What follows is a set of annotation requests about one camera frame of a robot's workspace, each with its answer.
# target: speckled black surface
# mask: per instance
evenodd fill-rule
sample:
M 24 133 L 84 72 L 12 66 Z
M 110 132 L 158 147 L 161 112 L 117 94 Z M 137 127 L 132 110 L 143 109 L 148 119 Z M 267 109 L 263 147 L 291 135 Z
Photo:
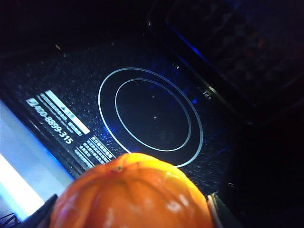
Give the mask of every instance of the speckled black surface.
M 41 134 L 50 132 L 45 128 L 43 119 L 26 103 L 26 99 L 50 89 L 91 130 L 88 135 L 78 137 L 71 145 L 60 142 L 63 157 L 68 153 L 72 154 L 73 148 L 93 135 L 96 135 L 116 156 L 125 153 L 106 130 L 101 119 L 98 91 L 105 77 L 117 69 L 148 69 L 170 80 L 190 101 L 193 101 L 202 122 L 203 146 L 197 158 L 181 169 L 205 194 L 218 189 L 234 152 L 236 131 L 235 124 L 226 110 L 214 99 L 208 99 L 203 95 L 204 85 L 194 83 L 192 76 L 185 74 L 182 67 L 177 70 L 172 66 L 173 62 L 168 60 L 157 44 L 147 39 L 143 33 L 119 38 L 106 36 L 98 42 L 77 44 L 72 48 L 66 48 L 65 44 L 59 45 L 61 50 L 57 50 L 55 45 L 47 46 L 43 51 L 37 51 L 39 58 L 33 51 L 29 54 L 31 57 L 24 58 L 18 63 L 10 62 L 4 70 L 3 94 L 6 100 L 10 100 L 8 105 L 14 103 L 18 107 L 14 109 L 15 113 L 38 123 L 27 124 L 29 129 L 37 127 Z M 50 143 L 58 144 L 58 138 L 46 137 Z M 74 159 L 83 166 L 80 160 Z

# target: white surface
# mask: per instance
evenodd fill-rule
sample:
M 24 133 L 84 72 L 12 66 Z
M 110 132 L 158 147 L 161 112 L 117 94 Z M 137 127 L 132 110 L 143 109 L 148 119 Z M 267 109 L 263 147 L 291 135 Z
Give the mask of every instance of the white surface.
M 0 194 L 10 202 L 21 221 L 44 204 L 44 200 L 0 154 Z
M 0 153 L 44 201 L 53 194 L 60 195 L 73 181 L 61 164 L 2 101 Z M 6 173 L 1 172 L 0 175 L 3 177 Z M 23 189 L 19 191 L 27 197 Z M 9 206 L 13 203 L 9 199 L 4 200 Z

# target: black glass cooktop surface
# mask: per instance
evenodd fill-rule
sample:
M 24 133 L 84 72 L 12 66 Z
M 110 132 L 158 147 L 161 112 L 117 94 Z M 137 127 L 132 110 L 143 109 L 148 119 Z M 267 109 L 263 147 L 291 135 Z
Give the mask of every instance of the black glass cooktop surface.
M 204 85 L 143 33 L 31 50 L 4 66 L 1 97 L 77 177 L 126 152 L 218 189 L 236 127 Z

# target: blue light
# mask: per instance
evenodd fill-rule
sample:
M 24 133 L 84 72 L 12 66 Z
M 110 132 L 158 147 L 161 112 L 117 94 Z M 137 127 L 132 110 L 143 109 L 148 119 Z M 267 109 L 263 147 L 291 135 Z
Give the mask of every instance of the blue light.
M 222 134 L 223 132 L 225 132 L 228 129 L 228 127 L 225 127 L 223 129 L 220 129 L 218 132 L 214 133 L 211 137 L 209 137 L 208 139 L 205 139 L 205 143 L 208 143 L 210 140 L 213 140 L 215 137 L 217 137 L 218 135 Z
M 125 68 L 121 68 L 121 69 L 118 69 L 116 71 L 113 71 L 111 74 L 109 74 L 102 82 L 102 84 L 100 85 L 100 88 L 99 88 L 99 92 L 98 92 L 98 108 L 99 108 L 99 112 L 100 112 L 100 115 L 101 115 L 101 118 L 104 122 L 104 125 L 108 128 L 108 131 L 109 133 L 111 134 L 111 136 L 115 139 L 115 141 L 125 150 L 127 151 L 128 153 L 131 153 L 126 147 L 125 145 L 123 145 L 117 138 L 116 136 L 113 134 L 113 132 L 111 132 L 109 126 L 107 125 L 106 121 L 105 121 L 105 118 L 104 118 L 104 115 L 103 115 L 103 112 L 102 112 L 102 101 L 101 101 L 101 92 L 102 92 L 102 89 L 103 89 L 103 86 L 105 84 L 105 82 L 110 78 L 112 77 L 114 74 L 116 74 L 117 72 L 121 72 L 121 71 L 124 71 L 124 70 L 135 70 L 135 71 L 142 71 L 142 72 L 146 72 L 147 73 L 147 77 L 149 77 L 149 74 L 152 74 L 152 75 L 155 75 L 158 77 L 158 80 L 164 80 L 166 82 L 168 82 L 170 84 L 170 87 L 172 87 L 173 89 L 177 90 L 182 96 L 183 98 L 186 100 L 186 102 L 189 104 L 190 108 L 192 109 L 192 111 L 194 112 L 195 114 L 195 117 L 196 117 L 196 120 L 197 120 L 197 123 L 198 123 L 198 127 L 199 127 L 199 134 L 200 134 L 200 140 L 199 140 L 199 145 L 198 145 L 198 148 L 195 152 L 195 154 L 193 155 L 193 157 L 188 160 L 187 162 L 183 163 L 183 164 L 179 164 L 179 165 L 176 165 L 175 167 L 182 167 L 182 166 L 185 166 L 189 163 L 191 163 L 197 156 L 198 154 L 200 153 L 200 150 L 203 146 L 203 127 L 202 127 L 202 124 L 201 124 L 201 121 L 200 121 L 200 118 L 199 118 L 199 114 L 197 113 L 195 107 L 193 106 L 192 102 L 189 100 L 189 98 L 172 82 L 168 81 L 168 79 L 166 79 L 165 77 L 153 72 L 153 71 L 150 71 L 150 70 L 147 70 L 147 69 L 142 69 L 142 68 L 136 68 L 136 67 L 125 67 Z M 130 79 L 130 80 L 150 80 L 150 79 L 144 79 L 144 78 L 133 78 L 133 79 Z
M 109 131 L 108 132 L 116 132 L 116 127 L 111 127 L 111 129 L 109 129 Z
M 183 89 L 183 93 L 184 93 L 185 95 L 188 95 L 188 92 L 189 92 L 189 88 L 184 88 L 184 89 Z
M 108 129 L 106 126 L 103 126 L 103 130 L 106 132 L 106 133 L 109 133 Z
M 225 150 L 226 150 L 226 148 L 223 148 L 223 149 L 219 150 L 217 153 L 222 153 Z
M 123 120 L 121 119 L 120 114 L 119 114 L 119 111 L 118 111 L 118 108 L 117 108 L 117 96 L 118 96 L 118 93 L 119 93 L 120 89 L 121 89 L 125 84 L 127 84 L 127 83 L 129 83 L 129 82 L 132 82 L 132 81 L 146 81 L 146 82 L 149 82 L 149 83 L 153 83 L 154 85 L 157 85 L 157 86 L 161 87 L 162 89 L 164 89 L 168 94 L 172 95 L 172 96 L 175 98 L 175 100 L 180 104 L 180 106 L 182 107 L 182 109 L 183 109 L 183 111 L 184 111 L 184 113 L 185 113 L 185 115 L 186 115 L 186 117 L 187 117 L 187 120 L 188 120 L 188 128 L 189 128 L 187 139 L 185 140 L 185 142 L 184 142 L 181 146 L 179 146 L 179 147 L 177 147 L 177 148 L 175 148 L 175 149 L 171 149 L 171 150 L 158 149 L 158 148 L 152 147 L 152 146 L 150 146 L 150 145 L 144 143 L 143 141 L 141 141 L 139 138 L 137 138 L 137 137 L 136 137 L 128 128 L 127 128 L 127 126 L 124 124 Z M 145 79 L 145 78 L 134 78 L 134 79 L 130 79 L 130 80 L 124 82 L 123 84 L 121 84 L 121 86 L 118 88 L 118 90 L 117 90 L 117 92 L 116 92 L 116 95 L 115 95 L 115 109 L 116 109 L 116 114 L 117 114 L 117 116 L 118 116 L 118 118 L 119 118 L 121 124 L 122 124 L 123 127 L 125 128 L 125 130 L 126 130 L 126 131 L 135 139 L 135 140 L 137 140 L 137 141 L 140 142 L 141 144 L 145 145 L 146 147 L 149 147 L 149 148 L 154 149 L 154 150 L 157 150 L 157 151 L 170 152 L 170 151 L 179 150 L 180 148 L 182 148 L 183 146 L 185 146 L 185 145 L 188 143 L 188 140 L 189 140 L 190 135 L 191 135 L 191 121 L 190 121 L 190 117 L 189 117 L 189 115 L 188 115 L 188 112 L 187 112 L 185 106 L 184 106 L 184 105 L 182 104 L 182 102 L 179 100 L 179 98 L 178 98 L 170 89 L 168 89 L 167 87 L 163 86 L 162 84 L 160 84 L 160 83 L 158 83 L 158 82 L 155 82 L 155 81 L 152 81 L 152 80 L 149 80 L 149 79 Z
M 177 75 L 179 74 L 178 70 L 177 70 L 176 68 L 174 68 L 174 67 L 172 67 L 172 71 L 173 71 L 174 73 L 176 73 Z
M 156 68 L 156 63 L 152 62 L 152 69 L 155 69 Z
M 176 28 L 174 28 L 174 26 L 172 26 L 168 21 L 166 23 L 172 32 L 174 32 L 188 47 L 190 47 L 195 54 L 206 62 L 214 71 L 221 74 L 220 71 L 205 56 L 203 56 Z
M 49 157 L 51 160 L 53 160 L 56 165 L 58 166 L 59 169 L 61 169 L 62 171 L 64 171 L 66 174 L 68 174 L 68 176 L 70 177 L 70 179 L 74 179 L 71 174 L 62 166 L 62 164 L 57 160 L 57 158 L 54 157 L 54 155 L 33 135 L 32 132 L 30 132 L 28 130 L 28 128 L 22 124 L 20 122 L 20 120 L 8 109 L 8 107 L 1 102 L 1 108 L 3 108 L 3 110 L 6 111 L 6 113 L 11 115 L 11 118 L 17 120 L 18 125 L 24 130 L 26 131 L 27 137 L 29 140 L 32 141 L 32 143 L 38 145 L 41 148 L 41 152 L 43 152 L 47 157 Z

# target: induction cooktop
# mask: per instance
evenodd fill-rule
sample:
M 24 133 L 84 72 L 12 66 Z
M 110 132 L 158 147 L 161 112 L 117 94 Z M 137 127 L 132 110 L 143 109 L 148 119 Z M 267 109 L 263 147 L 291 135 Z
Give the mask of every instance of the induction cooktop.
M 216 191 L 237 130 L 210 89 L 143 32 L 72 43 L 7 59 L 1 90 L 65 169 L 76 178 L 143 152 L 181 168 L 204 193 Z

